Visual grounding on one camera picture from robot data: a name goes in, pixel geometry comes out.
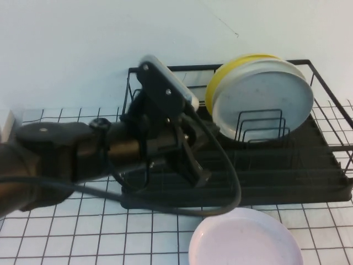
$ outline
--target dish rack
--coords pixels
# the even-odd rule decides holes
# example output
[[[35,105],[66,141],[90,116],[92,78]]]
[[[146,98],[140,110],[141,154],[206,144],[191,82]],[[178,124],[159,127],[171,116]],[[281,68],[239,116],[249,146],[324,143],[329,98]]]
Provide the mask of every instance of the dish rack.
[[[273,112],[275,117],[267,119],[246,119],[239,115],[234,140],[222,135],[218,140],[233,162],[242,186],[242,205],[283,204],[283,203],[319,203],[338,202],[351,199],[353,178],[352,151],[353,121],[347,111],[353,113],[349,103],[342,106],[333,95],[310,60],[291,60],[290,63],[309,72],[310,85],[314,90],[315,100],[311,115],[296,130],[286,127],[286,117],[280,109],[252,110],[255,112]],[[197,111],[205,120],[212,120],[206,110],[202,95],[209,79],[221,65],[191,65],[168,67],[180,79],[185,81],[187,74],[192,74],[191,85],[186,84],[199,97]],[[122,113],[141,90],[136,79],[137,68],[129,68],[127,86]],[[326,97],[320,105],[316,95]],[[276,119],[278,128],[255,130],[278,130],[277,139],[245,142],[247,131],[242,130],[245,122],[259,123]],[[181,176],[165,167],[154,167],[150,171],[150,184],[138,194],[139,197],[173,207],[220,206],[232,200],[231,181],[224,170],[220,154],[211,145],[205,146],[195,155],[203,168],[211,170],[212,177],[203,188],[191,188]],[[145,171],[128,173],[124,176],[131,185],[138,187],[145,181]],[[134,208],[134,205],[123,205]]]

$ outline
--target white plate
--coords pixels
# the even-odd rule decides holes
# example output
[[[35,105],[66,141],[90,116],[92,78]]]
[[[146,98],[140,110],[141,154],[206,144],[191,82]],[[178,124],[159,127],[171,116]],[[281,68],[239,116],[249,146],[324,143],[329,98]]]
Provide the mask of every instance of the white plate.
[[[286,72],[305,80],[303,73],[295,65],[281,59],[265,58],[247,62],[234,68],[220,81],[212,97],[212,107],[220,93],[239,78],[263,72]]]
[[[212,118],[230,139],[265,141],[298,128],[308,118],[313,102],[311,87],[302,77],[254,70],[222,87]]]
[[[190,265],[303,265],[297,242],[280,222],[236,208],[206,218],[192,235]]]

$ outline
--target light purple plate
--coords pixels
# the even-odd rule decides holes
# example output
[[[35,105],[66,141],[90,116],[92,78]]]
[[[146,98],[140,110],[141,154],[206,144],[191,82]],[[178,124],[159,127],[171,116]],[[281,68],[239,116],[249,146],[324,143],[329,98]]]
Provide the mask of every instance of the light purple plate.
[[[303,265],[297,242],[280,222],[236,208],[206,218],[189,246],[190,265]]]

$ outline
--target grid tile surface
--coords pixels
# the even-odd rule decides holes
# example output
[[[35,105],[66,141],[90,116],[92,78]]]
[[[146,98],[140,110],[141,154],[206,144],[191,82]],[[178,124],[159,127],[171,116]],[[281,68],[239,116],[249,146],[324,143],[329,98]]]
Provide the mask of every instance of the grid tile surface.
[[[330,102],[312,115],[329,145],[353,144],[353,131]],[[353,117],[348,100],[344,108]],[[119,108],[29,110],[24,124],[41,121],[89,123],[98,116],[119,118]],[[345,167],[351,152],[337,152]],[[351,174],[352,166],[346,174]],[[106,177],[85,185],[120,192]],[[353,202],[253,205],[282,222],[302,249],[305,264],[353,264]],[[202,218],[172,216],[148,210],[126,210],[119,204],[74,193],[65,202],[29,213],[9,214],[0,228],[0,264],[188,265],[193,231]]]

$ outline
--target white wall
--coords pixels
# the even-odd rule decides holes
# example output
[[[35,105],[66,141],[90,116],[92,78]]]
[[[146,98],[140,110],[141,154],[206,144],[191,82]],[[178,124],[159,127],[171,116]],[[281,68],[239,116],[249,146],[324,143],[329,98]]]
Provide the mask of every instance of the white wall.
[[[348,97],[352,10],[351,0],[0,0],[0,108],[119,104],[145,54],[169,65],[308,58]]]

